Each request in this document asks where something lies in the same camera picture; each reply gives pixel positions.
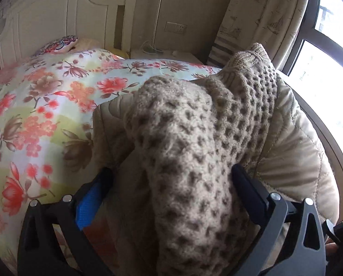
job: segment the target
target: beige quilted coat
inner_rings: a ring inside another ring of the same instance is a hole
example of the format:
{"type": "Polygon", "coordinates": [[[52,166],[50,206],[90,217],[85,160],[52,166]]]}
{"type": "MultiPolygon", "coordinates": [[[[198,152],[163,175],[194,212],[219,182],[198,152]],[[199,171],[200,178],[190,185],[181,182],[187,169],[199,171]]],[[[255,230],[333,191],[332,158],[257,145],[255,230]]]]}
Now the beige quilted coat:
{"type": "MultiPolygon", "coordinates": [[[[108,222],[119,254],[119,268],[114,272],[128,276],[157,275],[158,241],[147,177],[142,175],[139,157],[125,133],[110,132],[106,127],[119,125],[121,129],[123,116],[132,103],[131,94],[122,95],[95,110],[94,156],[99,169],[112,167],[111,160],[122,162],[106,201],[108,222]]],[[[337,221],[339,194],[324,148],[292,90],[279,77],[273,116],[253,177],[269,192],[277,191],[288,200],[301,202],[311,197],[322,221],[337,221]]],[[[267,265],[275,261],[286,231],[284,227],[267,265]]],[[[256,233],[255,226],[250,225],[244,248],[256,233]]]]}

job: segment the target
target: black bracket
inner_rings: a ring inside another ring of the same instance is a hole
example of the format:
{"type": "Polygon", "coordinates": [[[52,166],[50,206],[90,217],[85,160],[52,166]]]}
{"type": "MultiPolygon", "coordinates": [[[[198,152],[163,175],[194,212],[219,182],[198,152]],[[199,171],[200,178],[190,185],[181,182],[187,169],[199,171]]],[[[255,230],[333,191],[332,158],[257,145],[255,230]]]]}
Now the black bracket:
{"type": "Polygon", "coordinates": [[[114,275],[82,232],[91,223],[112,181],[111,170],[105,168],[73,196],[65,195],[54,204],[30,202],[19,239],[18,276],[114,275]],[[67,264],[53,224],[60,225],[80,271],[67,264]]]}
{"type": "Polygon", "coordinates": [[[232,168],[233,184],[250,219],[261,226],[251,245],[229,276],[324,276],[325,241],[312,199],[286,201],[251,180],[240,165],[232,168]],[[263,270],[285,222],[289,230],[275,264],[263,270]]]}

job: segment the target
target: floral bedding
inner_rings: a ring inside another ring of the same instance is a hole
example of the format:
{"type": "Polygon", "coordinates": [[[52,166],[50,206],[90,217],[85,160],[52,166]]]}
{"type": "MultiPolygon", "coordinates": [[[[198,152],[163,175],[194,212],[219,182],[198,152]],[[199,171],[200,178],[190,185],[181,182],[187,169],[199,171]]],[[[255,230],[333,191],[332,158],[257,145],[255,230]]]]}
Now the floral bedding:
{"type": "MultiPolygon", "coordinates": [[[[123,60],[94,49],[36,56],[0,71],[0,257],[8,268],[16,274],[29,201],[56,202],[95,177],[92,112],[97,105],[137,90],[154,75],[191,80],[219,70],[173,60],[123,60]]],[[[84,232],[116,270],[101,211],[84,232]]],[[[76,267],[59,227],[55,233],[76,267]]]]}

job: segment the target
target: beige knit fabric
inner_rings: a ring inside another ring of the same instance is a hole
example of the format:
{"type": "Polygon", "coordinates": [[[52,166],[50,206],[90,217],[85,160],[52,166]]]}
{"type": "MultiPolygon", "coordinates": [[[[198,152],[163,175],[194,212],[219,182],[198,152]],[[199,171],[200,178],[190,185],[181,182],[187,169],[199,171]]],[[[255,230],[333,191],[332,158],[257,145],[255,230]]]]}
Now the beige knit fabric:
{"type": "Polygon", "coordinates": [[[256,167],[276,91],[260,44],[196,84],[157,76],[139,89],[124,122],[151,187],[160,276],[218,275],[241,252],[248,217],[230,169],[256,167]]]}

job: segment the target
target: striped curtain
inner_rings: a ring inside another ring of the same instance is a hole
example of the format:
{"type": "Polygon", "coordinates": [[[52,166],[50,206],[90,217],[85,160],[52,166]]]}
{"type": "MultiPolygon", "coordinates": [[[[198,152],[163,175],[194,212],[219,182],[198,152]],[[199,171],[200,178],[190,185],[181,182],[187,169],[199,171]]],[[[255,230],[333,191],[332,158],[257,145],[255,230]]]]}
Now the striped curtain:
{"type": "Polygon", "coordinates": [[[299,30],[308,0],[230,0],[207,64],[223,67],[258,42],[277,68],[299,30]]]}

